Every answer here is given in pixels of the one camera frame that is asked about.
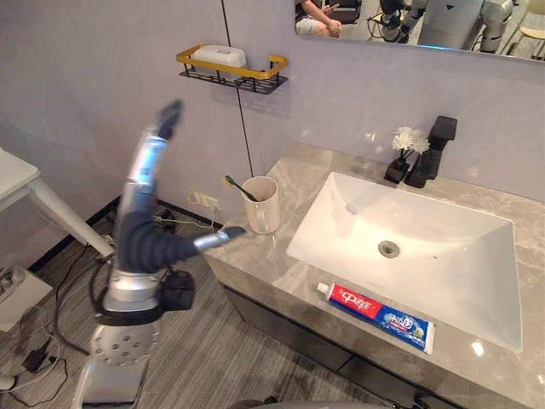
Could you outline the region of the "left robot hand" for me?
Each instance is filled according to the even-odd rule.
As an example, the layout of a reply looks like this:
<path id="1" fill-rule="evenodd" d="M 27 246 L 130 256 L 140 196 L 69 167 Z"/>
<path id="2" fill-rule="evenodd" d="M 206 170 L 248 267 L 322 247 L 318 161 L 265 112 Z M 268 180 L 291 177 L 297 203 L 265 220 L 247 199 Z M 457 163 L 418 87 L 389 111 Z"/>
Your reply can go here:
<path id="1" fill-rule="evenodd" d="M 112 277 L 97 302 L 109 325 L 152 322 L 164 311 L 155 273 L 246 233 L 240 226 L 181 237 L 154 220 L 156 173 L 182 113 L 182 101 L 164 107 L 135 149 L 116 220 Z"/>

